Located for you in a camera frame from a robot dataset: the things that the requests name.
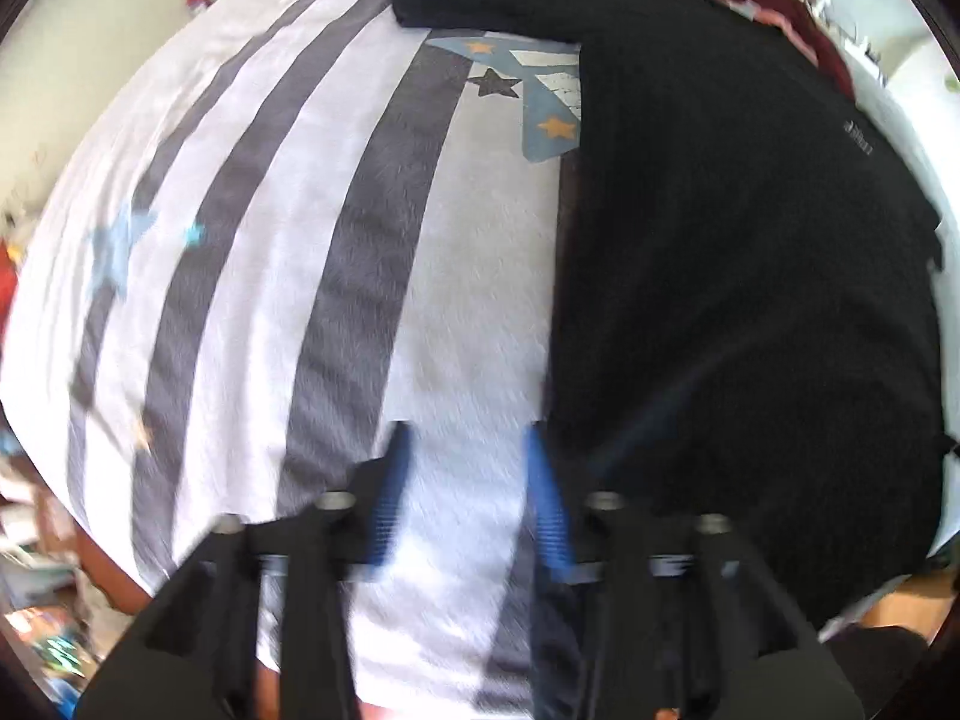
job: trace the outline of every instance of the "blue star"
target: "blue star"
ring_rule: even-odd
[[[198,221],[191,224],[184,233],[184,245],[187,248],[198,247],[206,237],[206,227]]]
[[[122,298],[126,296],[131,249],[154,223],[156,216],[141,211],[131,213],[130,206],[125,203],[109,227],[98,227],[90,234],[93,245],[93,274],[90,284],[93,290],[109,283],[113,285],[117,295]]]

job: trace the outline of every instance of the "gray stripe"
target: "gray stripe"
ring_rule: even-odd
[[[291,25],[316,0],[297,0],[290,5],[265,32],[248,40],[233,57],[230,57],[213,76],[213,81],[203,90],[195,103],[184,114],[173,132],[157,147],[147,170],[141,175],[133,190],[131,205],[135,211],[150,209],[157,191],[167,176],[184,142],[197,129],[203,117],[229,88],[243,66],[258,50],[262,49],[285,26]],[[109,283],[102,285],[94,295],[86,321],[83,324],[83,341],[74,370],[70,388],[74,402],[70,408],[70,424],[67,431],[66,484],[70,503],[80,525],[88,526],[83,485],[86,474],[86,415],[93,408],[93,391],[97,381],[100,351],[107,329],[107,319],[116,294]]]
[[[237,227],[280,144],[304,103],[360,30],[389,0],[357,0],[317,35],[270,91],[256,117],[224,161],[197,211],[203,245],[184,250],[176,265],[157,328],[143,405],[151,451],[133,462],[133,557],[140,576],[156,586],[173,568],[176,488],[197,356],[206,318]]]
[[[507,592],[500,607],[500,620],[491,642],[480,689],[473,708],[480,714],[533,713],[530,689],[530,599],[533,594],[536,544],[534,517],[528,499],[517,534]]]
[[[470,66],[421,45],[357,165],[296,364],[281,517],[370,457],[427,196]]]

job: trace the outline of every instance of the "orange star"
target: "orange star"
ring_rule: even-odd
[[[577,125],[568,124],[562,119],[558,119],[556,116],[551,116],[549,119],[546,119],[545,122],[538,124],[537,127],[542,129],[551,141],[554,138],[566,138],[568,141],[572,141],[573,133],[575,132]]]
[[[465,46],[470,50],[470,53],[493,53],[493,45],[490,43],[479,43],[477,41],[472,41],[470,43],[465,43]]]
[[[136,420],[136,424],[133,425],[133,446],[138,450],[142,449],[145,452],[150,451],[150,444],[154,440],[150,428],[143,424],[142,419]]]

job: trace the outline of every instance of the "black star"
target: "black star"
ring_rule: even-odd
[[[473,79],[467,79],[467,81],[477,85],[477,97],[503,95],[505,98],[520,98],[520,95],[517,95],[514,91],[514,87],[520,83],[520,79],[501,79],[491,68],[487,68],[483,76],[475,76]]]

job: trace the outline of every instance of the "metal bolt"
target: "metal bolt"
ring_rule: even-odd
[[[617,509],[623,509],[623,496],[600,490],[598,493],[587,495],[587,507],[594,512],[615,512]]]
[[[730,521],[723,514],[703,514],[697,523],[697,530],[704,536],[719,536],[730,531]]]
[[[317,508],[325,512],[344,512],[352,509],[357,499],[351,493],[344,493],[342,490],[330,490],[329,493],[323,493],[317,499]]]
[[[213,532],[229,536],[231,533],[240,533],[243,530],[243,520],[236,514],[221,514],[213,523]]]

